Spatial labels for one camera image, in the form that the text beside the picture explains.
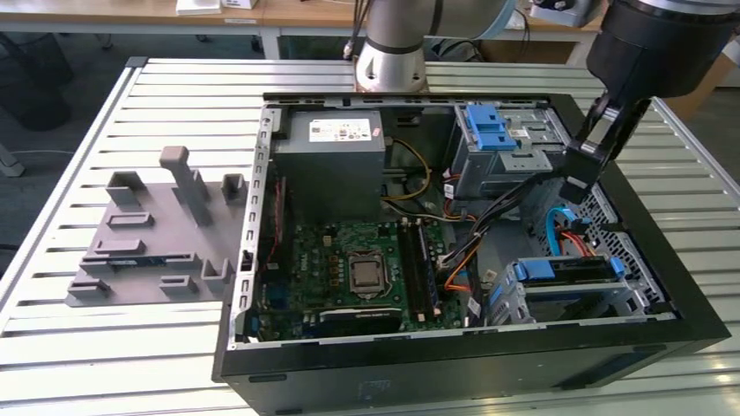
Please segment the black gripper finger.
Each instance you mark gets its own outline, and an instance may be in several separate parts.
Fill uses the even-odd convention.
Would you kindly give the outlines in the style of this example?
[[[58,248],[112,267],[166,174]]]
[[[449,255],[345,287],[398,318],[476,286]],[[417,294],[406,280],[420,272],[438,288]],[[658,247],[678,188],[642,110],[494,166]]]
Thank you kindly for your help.
[[[596,100],[588,111],[586,118],[578,133],[573,136],[569,147],[577,151],[594,151],[605,138],[605,133],[612,120],[605,117],[609,110],[609,96],[602,94]]]
[[[642,99],[620,105],[610,100],[605,117],[612,125],[605,133],[600,147],[594,151],[577,151],[569,147],[561,167],[564,183],[560,196],[573,204],[580,204],[596,184],[606,164],[618,156],[622,147],[633,135],[641,118],[648,111],[652,100]]]

